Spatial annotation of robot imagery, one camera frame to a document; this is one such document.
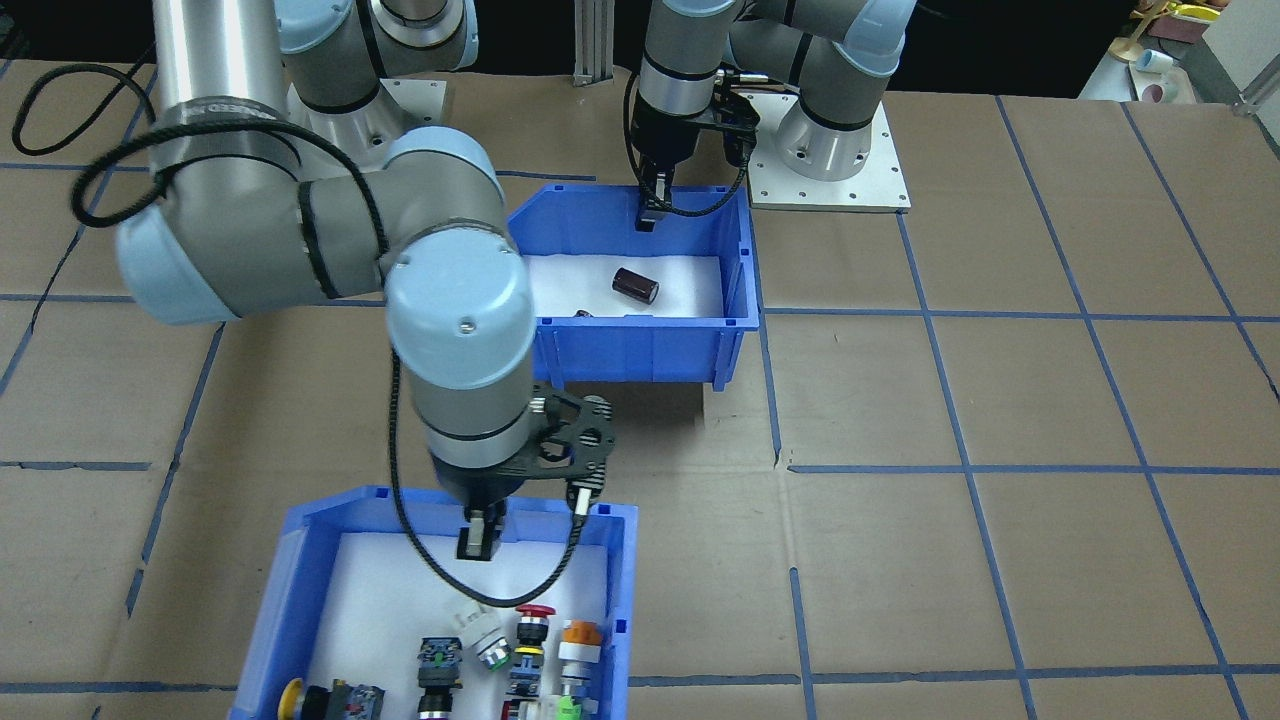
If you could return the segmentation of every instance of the robotic arm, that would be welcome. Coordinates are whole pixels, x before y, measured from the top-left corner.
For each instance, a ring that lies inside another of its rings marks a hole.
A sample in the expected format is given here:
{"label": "robotic arm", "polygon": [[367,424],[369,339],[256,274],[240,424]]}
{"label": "robotic arm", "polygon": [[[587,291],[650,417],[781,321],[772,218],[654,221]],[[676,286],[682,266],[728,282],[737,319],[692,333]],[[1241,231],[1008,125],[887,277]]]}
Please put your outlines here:
{"label": "robotic arm", "polygon": [[[628,128],[646,200],[636,229],[653,229],[676,211],[675,168],[692,155],[700,129],[724,133],[731,164],[750,154],[759,117],[732,94],[740,76],[717,72],[722,59],[799,91],[777,136],[794,172],[819,181],[856,174],[914,6],[915,0],[654,0]],[[707,122],[708,115],[722,122]]]}
{"label": "robotic arm", "polygon": [[[410,67],[411,47],[424,51],[417,69],[470,61],[470,3],[353,5],[155,0],[164,92],[143,137],[164,200],[120,227],[118,263],[137,302],[170,324],[383,288],[436,475],[465,505],[458,557],[488,560],[525,479],[568,479],[585,516],[612,450],[609,409],[534,384],[529,278],[488,156],[458,131],[397,115],[379,82]],[[280,132],[278,42],[312,128],[372,172],[334,177]],[[187,132],[218,123],[236,129]]]}

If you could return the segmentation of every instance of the blue tape line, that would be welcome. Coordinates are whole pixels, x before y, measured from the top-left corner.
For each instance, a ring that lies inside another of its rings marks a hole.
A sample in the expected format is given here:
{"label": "blue tape line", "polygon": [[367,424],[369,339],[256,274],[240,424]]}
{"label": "blue tape line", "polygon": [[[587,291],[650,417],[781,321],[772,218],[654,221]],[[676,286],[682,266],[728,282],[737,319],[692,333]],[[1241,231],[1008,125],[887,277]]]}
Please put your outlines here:
{"label": "blue tape line", "polygon": [[[964,465],[788,465],[801,475],[929,475],[964,473]],[[1183,465],[969,465],[970,473],[984,474],[1156,474],[1156,475],[1280,475],[1280,468],[1213,468]]]}
{"label": "blue tape line", "polygon": [[1170,675],[1217,675],[1217,665],[1135,665],[1130,667],[1043,667],[1027,671],[1036,680],[1065,678],[1158,678]]}
{"label": "blue tape line", "polygon": [[799,675],[632,675],[627,685],[632,688],[690,688],[717,685],[799,685]]}
{"label": "blue tape line", "polygon": [[804,687],[804,711],[808,720],[818,720],[818,703],[813,694],[813,667],[809,664],[809,630],[804,621],[804,597],[800,594],[800,570],[791,569],[791,607],[796,616],[796,639],[800,646],[800,684]]}
{"label": "blue tape line", "polygon": [[924,673],[819,673],[813,682],[819,685],[888,684],[888,683],[980,683],[1016,680],[1016,670],[938,670]]}
{"label": "blue tape line", "polygon": [[[68,163],[0,163],[0,170],[72,170],[82,173],[88,165],[76,165]],[[142,165],[111,165],[109,169],[116,173],[150,173],[151,168]]]}
{"label": "blue tape line", "polygon": [[205,395],[209,373],[214,369],[214,356],[218,355],[218,346],[223,341],[223,331],[225,329],[227,323],[219,324],[218,329],[214,331],[212,340],[209,341],[209,352],[205,354],[205,364],[200,369],[196,389],[191,393],[191,404],[187,405],[187,416],[182,421],[182,432],[178,433],[178,442],[173,448],[173,460],[169,461],[169,473],[164,478],[160,497],[156,498],[155,512],[151,515],[151,527],[147,529],[147,538],[142,543],[142,562],[151,560],[151,551],[155,548],[156,536],[160,533],[160,519],[164,515],[164,506],[169,501],[169,491],[173,488],[174,475],[178,474],[178,466],[182,464],[182,451],[187,446],[187,436],[191,434],[191,427],[196,421],[196,410],[200,409],[200,400]]}
{"label": "blue tape line", "polygon": [[1219,279],[1217,273],[1213,270],[1213,264],[1210,263],[1208,255],[1204,252],[1204,247],[1199,242],[1199,237],[1196,231],[1192,229],[1190,220],[1187,219],[1187,213],[1183,211],[1183,204],[1178,201],[1178,196],[1174,195],[1174,188],[1170,187],[1169,181],[1165,178],[1165,172],[1160,169],[1160,163],[1156,161],[1156,155],[1151,151],[1151,146],[1147,145],[1147,138],[1143,137],[1142,131],[1138,129],[1138,123],[1133,119],[1133,113],[1124,104],[1120,105],[1124,110],[1124,117],[1129,120],[1129,127],[1133,128],[1133,135],[1138,138],[1138,143],[1142,145],[1142,151],[1147,154],[1147,160],[1151,163],[1151,169],[1156,170],[1156,177],[1160,178],[1160,184],[1165,188],[1165,195],[1169,196],[1169,202],[1174,206],[1178,213],[1178,219],[1183,222],[1183,228],[1187,231],[1187,237],[1190,238],[1192,245],[1196,247],[1196,254],[1199,255],[1201,263],[1204,265],[1204,270],[1208,272],[1208,278],[1213,282],[1213,288],[1217,290],[1219,297],[1222,299],[1222,305],[1226,306],[1226,313],[1235,322],[1235,329],[1239,331],[1240,337],[1244,338],[1245,347],[1249,348],[1249,355],[1253,356],[1253,361],[1258,364],[1258,369],[1267,378],[1267,384],[1271,386],[1271,395],[1280,400],[1280,389],[1276,388],[1276,380],[1271,377],[1267,370],[1266,363],[1262,360],[1262,355],[1258,352],[1256,345],[1253,345],[1253,338],[1249,337],[1249,332],[1244,328],[1244,323],[1240,322],[1239,315],[1235,311],[1235,305],[1231,304],[1231,299],[1226,295],[1226,287],[1222,286],[1222,281]]}
{"label": "blue tape line", "polygon": [[18,341],[18,347],[13,350],[13,355],[9,356],[9,364],[5,365],[4,374],[0,375],[0,397],[4,397],[6,389],[9,389],[9,380],[13,379],[13,374],[18,372],[18,363],[22,363],[22,356],[27,354],[27,346],[31,345],[31,325],[27,325],[27,331],[22,333],[22,340]]}
{"label": "blue tape line", "polygon": [[142,568],[133,571],[133,582],[129,583],[129,594],[124,597],[124,612],[133,618],[133,606],[138,602],[138,593],[142,592]]}
{"label": "blue tape line", "polygon": [[893,307],[765,307],[768,315],[855,315],[870,318],[919,318],[919,310]]}
{"label": "blue tape line", "polygon": [[509,178],[558,179],[567,182],[595,182],[595,176],[566,176],[559,173],[531,173],[526,170],[495,170],[494,174],[497,174],[498,177],[509,177]]}
{"label": "blue tape line", "polygon": [[[38,302],[40,295],[32,292],[4,292],[0,301]],[[133,302],[128,295],[50,295],[45,302]]]}
{"label": "blue tape line", "polygon": [[769,350],[769,328],[764,319],[764,277],[760,275],[760,250],[751,237],[751,268],[756,279],[756,310],[760,315],[760,359],[764,363],[764,398],[769,405],[769,434],[773,437],[773,465],[782,457],[782,423],[778,420],[778,392],[773,383],[773,355]]}
{"label": "blue tape line", "polygon": [[314,302],[312,307],[387,307],[385,300],[348,300],[339,297],[324,302]]}
{"label": "blue tape line", "polygon": [[1036,698],[1032,697],[1032,684],[1027,678],[1027,664],[1023,661],[1021,644],[1018,642],[1018,630],[1014,628],[1014,614],[1009,607],[1009,597],[1005,594],[1005,580],[1000,577],[1000,564],[996,562],[996,546],[991,542],[991,532],[987,528],[987,514],[982,509],[982,498],[978,496],[978,480],[969,468],[969,448],[964,442],[964,430],[960,428],[960,415],[956,411],[955,396],[951,393],[951,382],[947,379],[947,368],[942,361],[942,346],[938,343],[938,334],[933,327],[933,315],[929,311],[929,302],[924,295],[924,281],[920,277],[920,266],[915,261],[915,251],[911,249],[911,234],[906,229],[906,220],[902,215],[897,218],[897,232],[902,236],[902,250],[906,251],[906,264],[911,268],[911,282],[915,283],[915,295],[920,301],[920,310],[924,319],[924,331],[929,336],[929,348],[933,351],[933,364],[938,370],[938,383],[942,387],[942,400],[947,406],[947,418],[951,420],[951,433],[955,436],[956,450],[960,454],[960,464],[964,466],[965,486],[969,488],[969,502],[973,505],[973,514],[978,521],[978,534],[982,537],[982,550],[987,556],[987,569],[991,570],[991,583],[996,591],[996,602],[1000,605],[1000,616],[1005,623],[1005,635],[1009,639],[1009,651],[1014,657],[1014,671],[1018,675],[1018,685],[1023,693],[1023,706],[1027,708],[1028,720],[1036,720]]}
{"label": "blue tape line", "polygon": [[0,468],[22,470],[93,470],[99,473],[145,473],[150,462],[64,461],[64,460],[0,460]]}
{"label": "blue tape line", "polygon": [[[1044,205],[1044,199],[1041,196],[1039,186],[1036,183],[1036,177],[1032,173],[1030,165],[1027,163],[1027,156],[1023,152],[1021,143],[1018,141],[1018,133],[1014,131],[1014,126],[1009,119],[1005,102],[998,96],[996,97],[996,108],[1000,110],[1000,117],[1004,119],[1005,128],[1009,131],[1009,138],[1014,143],[1014,151],[1018,154],[1018,161],[1023,165],[1023,173],[1027,176],[1027,183],[1032,188],[1032,195],[1036,196],[1036,204],[1039,206],[1041,217],[1044,219],[1044,225],[1048,228],[1050,238],[1053,241],[1053,249],[1057,251],[1059,260],[1062,263],[1062,270],[1066,273],[1066,279],[1071,286],[1071,293],[1075,296],[1076,305],[1080,307],[1080,314],[1085,315],[1084,327],[1089,331],[1089,340],[1093,342],[1093,350],[1097,352],[1098,361],[1102,364],[1102,372],[1107,378],[1107,386],[1110,386],[1111,395],[1115,397],[1116,406],[1120,409],[1120,416],[1124,419],[1125,430],[1129,433],[1129,439],[1133,442],[1134,452],[1138,455],[1138,462],[1147,466],[1147,454],[1142,447],[1142,439],[1138,437],[1138,429],[1134,425],[1133,416],[1129,414],[1129,407],[1125,404],[1124,396],[1120,393],[1120,386],[1115,379],[1115,373],[1111,370],[1111,364],[1107,361],[1107,354],[1102,348],[1102,341],[1098,338],[1097,328],[1093,325],[1093,320],[1087,316],[1088,307],[1084,304],[1083,295],[1080,295],[1080,287],[1075,281],[1075,274],[1071,272],[1071,265],[1066,259],[1066,254],[1062,251],[1062,243],[1057,237],[1057,229],[1053,227],[1053,220],[1050,218],[1048,209]],[[1128,109],[1123,105],[1121,109],[1124,109],[1128,114]],[[1190,225],[1187,225],[1187,231],[1190,232]],[[1231,693],[1231,701],[1235,703],[1235,710],[1239,714],[1240,720],[1248,720],[1249,714],[1244,708],[1244,700],[1240,697],[1240,691],[1235,685],[1235,678],[1231,675],[1231,669],[1228,666],[1226,655],[1222,651],[1222,643],[1219,641],[1217,632],[1213,629],[1213,623],[1210,620],[1208,612],[1204,610],[1199,588],[1196,585],[1196,578],[1192,575],[1190,565],[1187,562],[1187,555],[1183,552],[1183,546],[1178,539],[1178,533],[1174,530],[1172,520],[1169,518],[1165,501],[1160,495],[1160,486],[1156,483],[1156,477],[1151,471],[1144,473],[1144,475],[1147,478],[1147,487],[1151,491],[1152,501],[1156,503],[1156,511],[1160,514],[1160,521],[1165,525],[1165,534],[1169,536],[1169,543],[1174,548],[1174,556],[1176,557],[1178,566],[1183,573],[1187,589],[1192,594],[1192,600],[1196,603],[1196,611],[1199,614],[1201,623],[1204,626],[1204,633],[1208,635],[1210,644],[1213,647],[1213,656],[1217,659],[1219,670],[1226,679],[1226,688]]]}
{"label": "blue tape line", "polygon": [[[765,307],[769,315],[855,315],[922,318],[923,310],[901,310],[886,307]],[[988,318],[1016,320],[1133,320],[1151,323],[1280,323],[1280,315],[1152,315],[1137,313],[1039,313],[1034,310],[934,310],[934,318]]]}
{"label": "blue tape line", "polygon": [[236,685],[214,685],[207,683],[0,683],[0,694],[210,693],[234,691]]}
{"label": "blue tape line", "polygon": [[[147,81],[147,87],[146,87],[148,96],[151,95],[151,91],[155,90],[157,79],[160,79],[160,73],[151,73],[151,79]],[[129,120],[129,126],[124,128],[124,138],[122,138],[120,142],[127,142],[131,137],[133,137],[133,131],[138,127],[138,120],[141,119],[142,119],[142,104],[140,102],[138,106],[134,108],[133,110],[133,118]]]}

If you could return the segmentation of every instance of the electrical component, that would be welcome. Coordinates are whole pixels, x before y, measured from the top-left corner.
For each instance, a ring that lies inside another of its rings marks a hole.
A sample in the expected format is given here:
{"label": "electrical component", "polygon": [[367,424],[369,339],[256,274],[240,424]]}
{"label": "electrical component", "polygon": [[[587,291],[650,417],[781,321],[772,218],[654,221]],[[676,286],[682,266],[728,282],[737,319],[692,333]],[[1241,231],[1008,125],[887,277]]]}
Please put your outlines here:
{"label": "electrical component", "polygon": [[375,685],[349,685],[334,680],[330,689],[311,685],[302,692],[294,678],[280,693],[279,720],[380,720],[387,693]]}
{"label": "electrical component", "polygon": [[520,612],[520,623],[516,625],[516,662],[511,667],[507,694],[536,698],[543,676],[543,643],[550,630],[548,618],[556,615],[556,609],[521,605],[516,610]]}
{"label": "electrical component", "polygon": [[474,600],[466,600],[453,611],[453,626],[465,647],[470,647],[489,670],[511,662],[511,644],[502,634],[498,614]]}
{"label": "electrical component", "polygon": [[658,281],[618,268],[618,272],[613,273],[613,290],[645,305],[653,305],[658,297]]}
{"label": "electrical component", "polygon": [[588,696],[591,689],[591,667],[600,661],[603,642],[604,637],[595,623],[572,620],[566,625],[558,651],[563,666],[556,720],[579,720],[595,714],[596,702]]}
{"label": "electrical component", "polygon": [[462,689],[462,639],[422,638],[417,653],[419,720],[448,720],[453,712],[453,691]]}

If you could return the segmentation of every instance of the brown cardboard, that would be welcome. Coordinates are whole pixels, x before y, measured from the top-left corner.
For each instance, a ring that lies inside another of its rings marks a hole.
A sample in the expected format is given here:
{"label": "brown cardboard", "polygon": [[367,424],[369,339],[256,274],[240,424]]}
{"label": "brown cardboard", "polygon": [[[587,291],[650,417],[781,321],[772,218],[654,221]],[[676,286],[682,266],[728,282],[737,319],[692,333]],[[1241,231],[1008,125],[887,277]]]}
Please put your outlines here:
{"label": "brown cardboard", "polygon": [[818,712],[840,716],[856,708],[867,720],[900,717],[1027,717],[1023,696],[1012,680],[982,683],[897,683],[818,685]]}
{"label": "brown cardboard", "polygon": [[979,475],[1029,667],[1213,662],[1142,475]]}
{"label": "brown cardboard", "polygon": [[755,210],[760,284],[769,307],[919,307],[890,214]]}
{"label": "brown cardboard", "polygon": [[102,678],[163,482],[163,470],[0,468],[4,682]]}
{"label": "brown cardboard", "polygon": [[783,462],[960,461],[919,318],[771,315],[768,323]]}
{"label": "brown cardboard", "polygon": [[888,94],[904,217],[931,307],[1075,311],[1014,143],[991,97]]}
{"label": "brown cardboard", "polygon": [[69,170],[0,169],[4,232],[0,232],[0,292],[38,295],[76,234],[67,206],[76,174]]}
{"label": "brown cardboard", "polygon": [[0,398],[0,456],[166,468],[211,336],[132,304],[45,305]]}
{"label": "brown cardboard", "polygon": [[1280,404],[1230,323],[1098,324],[1147,460],[1280,465]]}
{"label": "brown cardboard", "polygon": [[1137,462],[1083,322],[938,318],[934,327],[970,461]]}
{"label": "brown cardboard", "polygon": [[774,720],[803,717],[804,693],[800,685],[631,688],[627,717],[667,720]]}
{"label": "brown cardboard", "polygon": [[[10,65],[9,70],[0,81],[0,127],[8,131],[13,127],[14,117],[22,99],[27,95],[32,83],[46,72],[59,68],[65,63],[46,60],[22,60]],[[110,67],[125,72],[128,63],[109,63]],[[143,65],[134,79],[143,87],[151,79],[154,65]],[[55,79],[40,95],[40,100],[32,108],[27,128],[22,133],[23,142],[28,147],[44,147],[51,145],[68,132],[76,129],[82,122],[88,119],[97,104],[115,87],[116,79],[104,74],[70,74]],[[9,141],[5,132],[4,141],[0,142],[0,161],[5,163],[61,163],[73,165],[86,165],[99,155],[115,147],[124,138],[124,131],[138,110],[137,96],[124,88],[108,109],[95,122],[84,135],[69,146],[38,158],[29,158],[18,151]],[[146,128],[146,118],[138,122],[140,128]],[[146,164],[145,160],[131,161],[131,164]]]}
{"label": "brown cardboard", "polygon": [[1257,542],[1280,530],[1280,497],[1267,480],[1157,479],[1204,609],[1231,662],[1270,662],[1280,646],[1280,551]]}
{"label": "brown cardboard", "polygon": [[1012,667],[963,475],[785,482],[814,673]]}
{"label": "brown cardboard", "polygon": [[[1032,680],[1032,692],[1036,694],[1036,712],[1044,720],[1198,720],[1239,716],[1231,694],[1226,691],[1226,682],[1208,675]],[[1249,717],[1256,717],[1252,703]]]}

